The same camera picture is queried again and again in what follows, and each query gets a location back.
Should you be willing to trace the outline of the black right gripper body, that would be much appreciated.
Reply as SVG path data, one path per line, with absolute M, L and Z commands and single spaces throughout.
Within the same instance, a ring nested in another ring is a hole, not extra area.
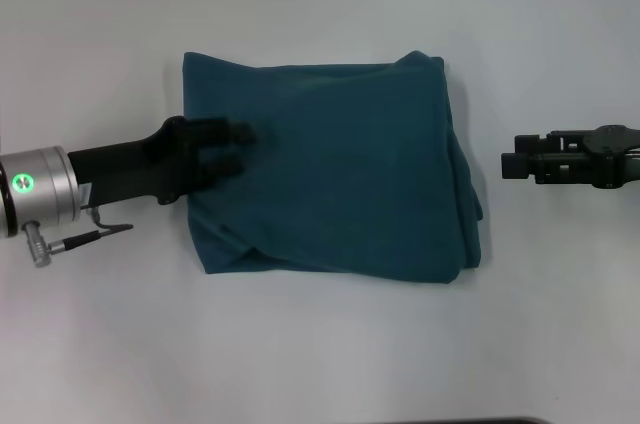
M 587 134 L 583 148 L 592 166 L 591 184 L 618 189 L 639 180 L 639 131 L 623 125 L 601 126 Z

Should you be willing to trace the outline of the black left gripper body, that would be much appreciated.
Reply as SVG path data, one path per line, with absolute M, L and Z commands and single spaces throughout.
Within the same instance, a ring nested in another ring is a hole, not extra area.
M 151 136 L 137 141 L 68 154 L 83 208 L 152 196 L 161 205 L 197 189 L 198 153 L 183 117 L 167 119 Z

